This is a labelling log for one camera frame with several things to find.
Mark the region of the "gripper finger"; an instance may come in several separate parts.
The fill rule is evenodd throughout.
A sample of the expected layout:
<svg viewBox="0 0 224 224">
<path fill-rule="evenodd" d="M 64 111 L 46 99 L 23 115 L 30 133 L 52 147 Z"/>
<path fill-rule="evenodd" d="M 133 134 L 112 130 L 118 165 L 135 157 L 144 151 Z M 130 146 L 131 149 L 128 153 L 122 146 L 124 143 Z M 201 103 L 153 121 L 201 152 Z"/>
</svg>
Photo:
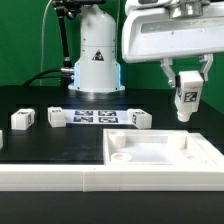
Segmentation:
<svg viewBox="0 0 224 224">
<path fill-rule="evenodd" d="M 161 69 L 168 78 L 168 84 L 171 88 L 176 87 L 176 74 L 172 69 L 173 60 L 170 58 L 164 58 L 160 61 Z"/>
<path fill-rule="evenodd" d="M 208 73 L 213 64 L 213 55 L 205 54 L 199 57 L 199 61 L 202 65 L 200 69 L 200 74 L 205 82 L 208 81 Z"/>
</svg>

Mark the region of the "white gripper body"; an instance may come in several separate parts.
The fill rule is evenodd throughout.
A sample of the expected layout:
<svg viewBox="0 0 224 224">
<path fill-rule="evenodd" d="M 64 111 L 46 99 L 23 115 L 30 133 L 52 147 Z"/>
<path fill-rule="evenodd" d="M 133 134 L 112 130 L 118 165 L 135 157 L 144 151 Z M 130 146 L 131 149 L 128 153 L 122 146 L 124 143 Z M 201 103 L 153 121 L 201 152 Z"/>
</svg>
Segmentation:
<svg viewBox="0 0 224 224">
<path fill-rule="evenodd" d="M 197 18 L 171 19 L 165 8 L 131 12 L 122 30 L 128 63 L 224 52 L 224 6 L 206 6 Z"/>
</svg>

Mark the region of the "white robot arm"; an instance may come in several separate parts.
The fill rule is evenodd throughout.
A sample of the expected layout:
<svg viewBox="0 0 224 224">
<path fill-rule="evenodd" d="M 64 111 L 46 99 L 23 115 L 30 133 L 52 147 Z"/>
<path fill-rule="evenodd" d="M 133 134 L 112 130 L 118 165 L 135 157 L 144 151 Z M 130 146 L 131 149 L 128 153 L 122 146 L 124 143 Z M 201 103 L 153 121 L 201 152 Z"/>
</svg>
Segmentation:
<svg viewBox="0 0 224 224">
<path fill-rule="evenodd" d="M 127 0 L 122 57 L 128 63 L 159 60 L 169 84 L 171 63 L 199 56 L 207 74 L 213 55 L 224 52 L 224 2 L 209 0 Z M 81 55 L 75 63 L 74 90 L 121 90 L 115 61 L 115 22 L 94 3 L 81 9 Z"/>
</svg>

